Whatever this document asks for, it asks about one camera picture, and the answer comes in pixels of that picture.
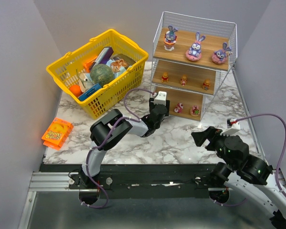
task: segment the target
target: orange ball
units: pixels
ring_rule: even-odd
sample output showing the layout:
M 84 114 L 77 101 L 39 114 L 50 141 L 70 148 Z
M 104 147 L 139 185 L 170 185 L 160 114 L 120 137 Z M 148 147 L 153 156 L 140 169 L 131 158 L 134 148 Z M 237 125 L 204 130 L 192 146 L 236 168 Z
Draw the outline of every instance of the orange ball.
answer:
M 79 85 L 72 85 L 69 90 L 76 96 L 79 97 L 82 94 L 81 87 Z

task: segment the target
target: green melon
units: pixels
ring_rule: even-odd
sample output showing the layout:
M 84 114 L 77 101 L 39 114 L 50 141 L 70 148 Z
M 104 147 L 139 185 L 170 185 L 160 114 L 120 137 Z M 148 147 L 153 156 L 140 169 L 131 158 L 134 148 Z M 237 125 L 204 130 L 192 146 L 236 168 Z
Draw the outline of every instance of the green melon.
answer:
M 114 80 L 114 73 L 106 64 L 98 64 L 91 69 L 90 77 L 94 83 L 99 83 L 101 87 Z

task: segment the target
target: plastic basket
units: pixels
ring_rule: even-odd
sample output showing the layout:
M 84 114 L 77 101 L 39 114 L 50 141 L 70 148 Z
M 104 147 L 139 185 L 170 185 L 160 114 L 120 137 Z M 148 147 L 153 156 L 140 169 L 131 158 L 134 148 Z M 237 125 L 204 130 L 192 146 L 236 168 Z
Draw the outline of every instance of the plastic basket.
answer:
M 85 72 L 83 63 L 92 56 L 97 56 L 105 46 L 111 46 L 113 54 L 122 53 L 135 60 L 136 63 L 86 100 L 80 101 L 69 90 L 72 85 L 78 84 L 76 69 L 79 73 Z M 91 38 L 78 50 L 66 53 L 50 64 L 47 67 L 47 72 L 65 93 L 69 94 L 93 119 L 97 119 L 120 101 L 129 90 L 141 84 L 147 58 L 148 53 L 135 42 L 111 29 Z

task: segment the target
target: gray floor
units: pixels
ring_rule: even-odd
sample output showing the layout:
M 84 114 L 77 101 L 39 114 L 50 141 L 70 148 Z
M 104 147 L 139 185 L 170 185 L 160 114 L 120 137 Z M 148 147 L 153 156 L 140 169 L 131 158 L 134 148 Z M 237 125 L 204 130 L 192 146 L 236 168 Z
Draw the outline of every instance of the gray floor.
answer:
M 242 197 L 230 198 L 236 203 Z M 115 199 L 107 209 L 80 205 L 78 193 L 39 193 L 30 229 L 272 229 L 258 208 L 246 202 L 221 207 L 209 199 Z

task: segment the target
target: screw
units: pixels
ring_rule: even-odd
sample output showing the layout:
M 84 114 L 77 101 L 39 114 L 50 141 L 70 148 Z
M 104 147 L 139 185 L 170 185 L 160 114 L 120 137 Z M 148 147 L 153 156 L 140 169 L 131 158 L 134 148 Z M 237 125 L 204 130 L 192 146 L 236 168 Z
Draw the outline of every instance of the screw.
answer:
M 112 178 L 111 178 L 111 177 L 108 177 L 108 178 L 106 179 L 106 184 L 107 184 L 107 185 L 111 185 L 111 184 L 112 184 Z
M 69 183 L 69 185 L 73 185 L 73 184 L 75 183 L 75 181 L 70 178 L 69 181 L 68 181 L 68 183 Z

